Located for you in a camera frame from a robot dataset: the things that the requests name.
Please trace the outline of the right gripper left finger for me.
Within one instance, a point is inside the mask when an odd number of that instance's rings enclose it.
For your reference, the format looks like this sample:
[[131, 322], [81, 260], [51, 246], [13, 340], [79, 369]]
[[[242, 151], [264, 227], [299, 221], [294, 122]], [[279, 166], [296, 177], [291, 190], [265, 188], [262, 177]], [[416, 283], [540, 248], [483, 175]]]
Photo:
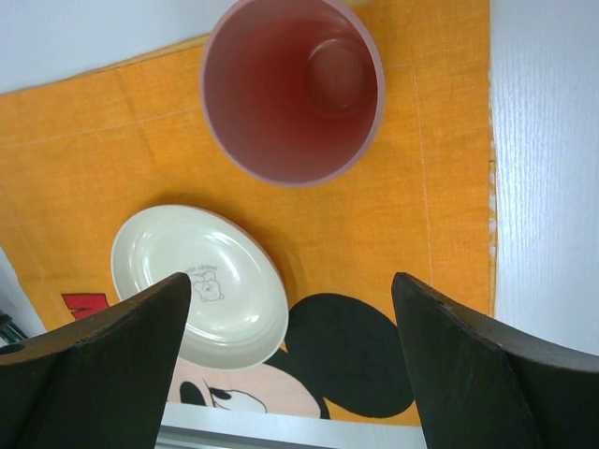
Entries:
[[1, 349], [4, 448], [152, 448], [189, 312], [175, 273], [67, 326]]

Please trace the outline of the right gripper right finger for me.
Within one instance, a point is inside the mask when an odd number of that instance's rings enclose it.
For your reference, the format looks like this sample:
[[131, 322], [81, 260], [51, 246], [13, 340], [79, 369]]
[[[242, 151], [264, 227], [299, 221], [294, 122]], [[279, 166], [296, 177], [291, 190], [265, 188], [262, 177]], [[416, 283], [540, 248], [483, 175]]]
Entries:
[[430, 448], [595, 448], [598, 358], [470, 309], [408, 273], [392, 299]]

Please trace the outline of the cream white plate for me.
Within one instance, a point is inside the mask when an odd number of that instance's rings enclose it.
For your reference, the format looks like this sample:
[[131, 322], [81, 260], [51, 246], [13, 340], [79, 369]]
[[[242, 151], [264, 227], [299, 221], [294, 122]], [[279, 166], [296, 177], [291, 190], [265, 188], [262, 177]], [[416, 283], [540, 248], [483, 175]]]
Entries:
[[224, 217], [164, 205], [141, 210], [119, 229], [110, 270], [121, 300], [181, 272], [191, 295], [182, 359], [206, 369], [249, 369], [284, 341], [289, 306], [263, 248]]

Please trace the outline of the orange Mickey Mouse placemat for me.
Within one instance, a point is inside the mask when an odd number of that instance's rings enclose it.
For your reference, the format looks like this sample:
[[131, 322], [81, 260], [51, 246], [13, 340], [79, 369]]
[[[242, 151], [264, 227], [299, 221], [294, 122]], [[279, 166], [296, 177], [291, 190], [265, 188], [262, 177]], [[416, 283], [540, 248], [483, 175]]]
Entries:
[[110, 250], [135, 212], [212, 210], [269, 254], [291, 306], [338, 293], [392, 316], [409, 272], [490, 312], [493, 190], [487, 1], [357, 11], [387, 80], [361, 160], [315, 187], [259, 181], [218, 148], [193, 43], [1, 99], [1, 244], [47, 329], [117, 301]]

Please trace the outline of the pink plastic cup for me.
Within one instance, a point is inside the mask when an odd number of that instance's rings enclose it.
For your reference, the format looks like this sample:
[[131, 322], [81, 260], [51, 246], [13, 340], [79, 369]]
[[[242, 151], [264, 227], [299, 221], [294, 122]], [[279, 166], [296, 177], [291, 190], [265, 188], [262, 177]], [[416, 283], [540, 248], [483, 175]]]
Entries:
[[271, 184], [332, 181], [369, 150], [386, 80], [364, 23], [340, 1], [239, 1], [212, 30], [199, 73], [222, 151]]

